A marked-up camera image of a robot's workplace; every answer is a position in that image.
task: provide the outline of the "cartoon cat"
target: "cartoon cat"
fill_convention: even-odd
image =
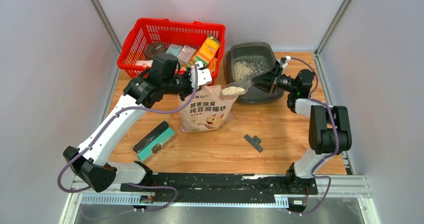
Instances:
[[[222,114],[221,116],[217,116],[216,114],[213,114],[209,116],[208,118],[206,118],[205,120],[206,123],[199,123],[198,125],[203,125],[207,129],[219,128],[220,126],[224,124],[223,118],[224,118],[224,114]]]

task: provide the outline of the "black tray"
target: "black tray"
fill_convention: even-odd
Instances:
[[[246,62],[247,65],[245,66],[256,70],[247,76],[242,76],[242,78],[237,76],[239,80],[246,80],[273,69],[276,57],[270,45],[266,42],[247,42],[233,45],[226,54],[226,68],[230,83],[238,81],[234,70],[235,64],[238,62]],[[237,101],[241,104],[263,104],[278,100],[283,94],[284,91],[280,89],[277,89],[273,94],[269,94],[252,86],[246,94],[238,96]]]

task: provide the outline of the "scoop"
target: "scoop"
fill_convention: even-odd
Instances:
[[[232,99],[236,96],[243,95],[248,92],[248,89],[253,86],[251,80],[238,80],[221,87],[219,99]]]

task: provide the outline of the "table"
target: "table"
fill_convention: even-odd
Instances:
[[[315,68],[311,52],[275,52],[277,59],[285,56],[300,58]],[[308,67],[292,60],[285,71],[295,77]],[[226,61],[222,59],[216,85],[225,85]],[[120,72],[111,109],[118,102],[123,89],[130,81],[125,71]],[[324,100],[321,85],[313,94]],[[308,144],[309,120],[287,108],[287,93],[272,103],[242,105],[234,103],[231,113],[235,119],[220,129],[198,133],[182,133],[179,113],[169,115],[146,113],[125,134],[113,150],[110,160],[131,163],[138,160],[132,147],[162,121],[167,121],[177,132],[176,138],[150,161],[145,163],[154,172],[171,173],[231,173],[231,174],[285,174],[290,164],[304,154]],[[178,107],[176,95],[166,95],[153,108],[173,110]],[[259,153],[244,136],[258,136],[263,152]],[[341,156],[330,159],[318,174],[345,175]]]

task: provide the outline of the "wooden tabletop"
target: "wooden tabletop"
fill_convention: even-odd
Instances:
[[[300,58],[315,67],[311,52],[276,52],[277,59],[285,56]],[[216,85],[225,85],[225,58],[219,68]],[[301,62],[290,61],[286,75],[296,77],[307,67]],[[125,71],[121,71],[111,108],[118,102],[123,89],[130,81]],[[313,97],[324,100],[323,89],[319,85]],[[165,95],[153,108],[173,110],[178,107],[176,95]],[[171,173],[229,173],[229,174],[285,174],[290,164],[296,162],[309,146],[309,120],[287,108],[287,93],[272,103],[242,105],[234,103],[231,112],[235,119],[221,128],[197,133],[182,133],[179,113],[146,113],[125,134],[113,150],[110,160],[130,163],[138,160],[132,147],[162,121],[167,121],[177,132],[176,138],[150,161],[145,163],[154,172]],[[263,152],[259,153],[245,139],[258,136]],[[317,172],[318,174],[345,175],[346,170],[341,156],[330,159]]]

